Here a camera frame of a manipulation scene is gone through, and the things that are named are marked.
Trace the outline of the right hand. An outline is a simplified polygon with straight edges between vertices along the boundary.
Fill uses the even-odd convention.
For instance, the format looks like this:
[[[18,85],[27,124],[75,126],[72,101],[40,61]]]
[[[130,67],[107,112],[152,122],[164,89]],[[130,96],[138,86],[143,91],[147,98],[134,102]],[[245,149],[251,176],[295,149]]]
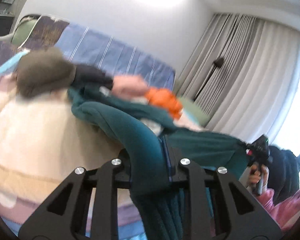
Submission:
[[[267,185],[268,185],[268,178],[269,178],[269,169],[267,166],[262,165],[261,171],[260,171],[258,169],[258,165],[253,164],[250,167],[250,173],[249,173],[249,177],[248,177],[248,186],[254,187],[262,179],[263,180],[262,192],[266,192]]]

